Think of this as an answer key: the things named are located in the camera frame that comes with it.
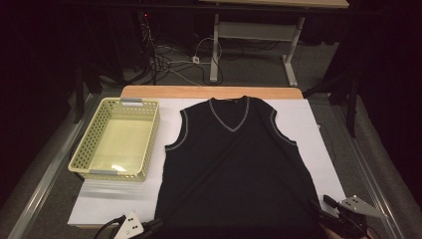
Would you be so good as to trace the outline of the white table mat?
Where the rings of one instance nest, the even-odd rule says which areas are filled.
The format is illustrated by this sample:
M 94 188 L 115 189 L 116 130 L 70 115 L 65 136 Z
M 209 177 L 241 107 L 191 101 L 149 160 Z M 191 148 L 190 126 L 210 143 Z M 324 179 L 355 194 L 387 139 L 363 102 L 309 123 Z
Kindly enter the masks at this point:
M 198 99 L 161 99 L 160 123 L 146 179 L 109 181 L 87 179 L 82 185 L 68 223 L 81 228 L 96 228 L 130 211 L 142 221 L 154 217 L 156 199 L 165 159 L 164 147 L 176 141 L 181 127 L 180 111 L 198 104 Z M 345 198 L 338 176 L 321 138 L 314 114 L 306 100 L 269 100 L 277 110 L 279 130 L 298 146 L 309 170 L 316 193 L 335 200 Z

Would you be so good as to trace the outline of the black stand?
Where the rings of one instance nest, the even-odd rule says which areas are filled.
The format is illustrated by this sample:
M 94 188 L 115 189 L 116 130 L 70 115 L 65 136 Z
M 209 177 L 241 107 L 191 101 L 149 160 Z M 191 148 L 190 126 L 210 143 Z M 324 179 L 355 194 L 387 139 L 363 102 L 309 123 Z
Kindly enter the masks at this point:
M 306 99 L 316 93 L 329 93 L 328 101 L 333 106 L 347 104 L 345 126 L 351 137 L 355 137 L 355 115 L 357 103 L 358 80 L 361 72 L 347 68 L 332 78 L 323 80 L 317 86 L 303 92 Z
M 75 64 L 75 80 L 76 116 L 74 123 L 78 123 L 85 111 L 84 87 L 87 87 L 91 94 L 100 94 L 103 87 L 100 83 L 100 76 L 94 67 L 81 60 L 76 61 Z

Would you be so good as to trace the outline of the black knit vest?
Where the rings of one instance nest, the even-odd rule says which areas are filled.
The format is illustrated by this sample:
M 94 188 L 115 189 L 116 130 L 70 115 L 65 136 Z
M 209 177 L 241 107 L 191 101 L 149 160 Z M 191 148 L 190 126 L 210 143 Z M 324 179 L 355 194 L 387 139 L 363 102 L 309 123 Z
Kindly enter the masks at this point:
M 155 239 L 325 239 L 312 177 L 276 110 L 242 97 L 181 111 L 165 149 Z

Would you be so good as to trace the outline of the pale yellow plastic basket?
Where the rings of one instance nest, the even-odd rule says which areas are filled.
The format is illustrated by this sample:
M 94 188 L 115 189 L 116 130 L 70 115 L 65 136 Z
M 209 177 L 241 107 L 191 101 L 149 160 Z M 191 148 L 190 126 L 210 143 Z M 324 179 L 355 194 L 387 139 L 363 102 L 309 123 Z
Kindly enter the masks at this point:
M 159 122 L 157 100 L 102 99 L 68 170 L 84 179 L 144 180 Z

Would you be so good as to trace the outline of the white-legged desk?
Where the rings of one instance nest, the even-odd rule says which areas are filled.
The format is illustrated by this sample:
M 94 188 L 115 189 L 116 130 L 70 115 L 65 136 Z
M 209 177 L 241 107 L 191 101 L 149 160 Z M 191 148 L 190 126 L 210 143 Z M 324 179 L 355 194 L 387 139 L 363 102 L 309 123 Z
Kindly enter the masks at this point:
M 288 7 L 293 10 L 331 10 L 347 9 L 349 3 L 346 0 L 201 0 L 212 3 L 215 7 L 223 7 L 225 4 L 246 4 L 252 7 Z M 241 23 L 227 22 L 220 19 L 220 14 L 214 15 L 213 50 L 210 63 L 209 81 L 216 83 L 221 77 L 219 58 L 222 54 L 220 39 L 243 39 L 243 40 L 266 40 L 289 42 L 289 52 L 282 56 L 282 64 L 285 69 L 289 85 L 298 85 L 292 65 L 305 17 L 300 17 L 295 25 L 265 24 L 265 23 Z

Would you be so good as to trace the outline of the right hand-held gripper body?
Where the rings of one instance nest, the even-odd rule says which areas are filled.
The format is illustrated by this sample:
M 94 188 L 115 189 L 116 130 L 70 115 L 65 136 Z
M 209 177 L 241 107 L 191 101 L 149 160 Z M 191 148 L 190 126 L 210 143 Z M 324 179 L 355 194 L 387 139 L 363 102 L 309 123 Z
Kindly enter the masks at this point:
M 380 210 L 356 195 L 336 202 L 338 203 L 337 207 L 332 209 L 336 209 L 337 214 L 332 215 L 321 210 L 322 219 L 319 222 L 342 238 L 370 239 L 367 216 L 380 219 L 384 217 Z

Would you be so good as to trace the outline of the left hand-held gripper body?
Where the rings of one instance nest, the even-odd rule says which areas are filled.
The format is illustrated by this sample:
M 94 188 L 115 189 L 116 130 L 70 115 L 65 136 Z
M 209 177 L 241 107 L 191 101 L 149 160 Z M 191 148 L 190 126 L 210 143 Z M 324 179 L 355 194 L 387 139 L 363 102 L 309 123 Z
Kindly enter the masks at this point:
M 152 221 L 141 223 L 136 213 L 130 211 L 113 239 L 149 239 L 158 230 L 151 227 Z

